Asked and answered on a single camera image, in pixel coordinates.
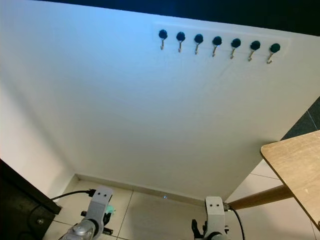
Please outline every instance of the floor tile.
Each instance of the floor tile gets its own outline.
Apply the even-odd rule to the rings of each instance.
[[[320,240],[320,231],[316,228],[316,226],[311,223],[313,231],[314,231],[314,236],[316,240]]]
[[[314,120],[311,118],[309,112],[306,111],[281,140],[308,134],[316,130],[317,128],[315,126]]]
[[[255,175],[260,175],[269,178],[279,179],[275,172],[269,167],[268,163],[263,159],[251,172]]]
[[[278,179],[250,174],[228,198],[239,198],[281,185]],[[294,198],[238,210],[248,240],[314,240],[310,220]],[[233,212],[226,213],[229,237],[241,240],[241,231]]]
[[[74,188],[74,191],[96,189],[99,185],[100,184],[97,183],[80,180]],[[132,191],[116,187],[112,187],[112,189],[113,196],[110,200],[110,204],[115,208],[115,212],[114,215],[111,216],[110,222],[106,225],[106,227],[113,230],[113,236],[117,236],[121,223],[124,219]],[[54,220],[65,224],[74,225],[83,219],[80,213],[88,209],[91,197],[85,193],[78,193],[75,195],[70,195],[66,198],[68,199],[62,203],[62,210],[60,214],[57,215]]]
[[[58,240],[61,238],[69,228],[71,228],[71,225],[64,224],[61,222],[53,221],[46,231],[44,237],[42,240]],[[116,240],[116,237],[108,236],[105,234],[101,234],[98,240]]]
[[[205,207],[133,192],[119,238],[129,240],[192,240],[192,219],[202,226]]]
[[[308,111],[316,128],[320,130],[320,97],[318,97]]]

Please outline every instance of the table leg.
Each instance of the table leg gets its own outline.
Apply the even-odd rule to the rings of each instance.
[[[245,209],[262,204],[268,204],[283,199],[293,198],[292,192],[285,185],[276,186],[274,188],[255,193],[236,201],[228,203],[233,209]]]

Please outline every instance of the baseboard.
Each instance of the baseboard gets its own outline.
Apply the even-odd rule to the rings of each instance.
[[[135,192],[139,192],[139,193],[143,193],[143,194],[158,196],[161,198],[166,196],[167,199],[170,199],[170,200],[175,200],[175,201],[179,201],[179,202],[183,202],[183,203],[187,203],[187,204],[192,204],[192,205],[197,205],[197,206],[202,206],[202,207],[205,205],[204,200],[200,200],[200,199],[196,199],[196,198],[192,198],[192,197],[187,197],[187,196],[182,196],[182,195],[178,195],[178,194],[174,194],[174,193],[168,193],[168,192],[164,192],[164,191],[160,191],[160,190],[156,190],[156,189],[152,189],[152,188],[137,186],[137,185],[118,182],[118,181],[114,181],[114,180],[102,179],[102,178],[83,175],[83,174],[76,174],[76,176],[80,180],[90,181],[90,182],[106,185],[109,187],[131,190],[131,191],[135,191]]]

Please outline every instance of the green part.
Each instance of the green part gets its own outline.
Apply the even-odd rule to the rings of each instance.
[[[113,206],[108,205],[108,206],[106,207],[105,213],[106,213],[106,214],[109,214],[109,213],[114,214],[115,211],[116,211],[116,210],[115,210],[115,208],[114,208]]]

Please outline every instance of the screw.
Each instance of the screw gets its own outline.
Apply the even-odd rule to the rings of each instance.
[[[36,220],[36,223],[39,224],[39,225],[44,224],[44,222],[45,222],[45,220],[44,220],[43,218],[38,218],[38,219]]]

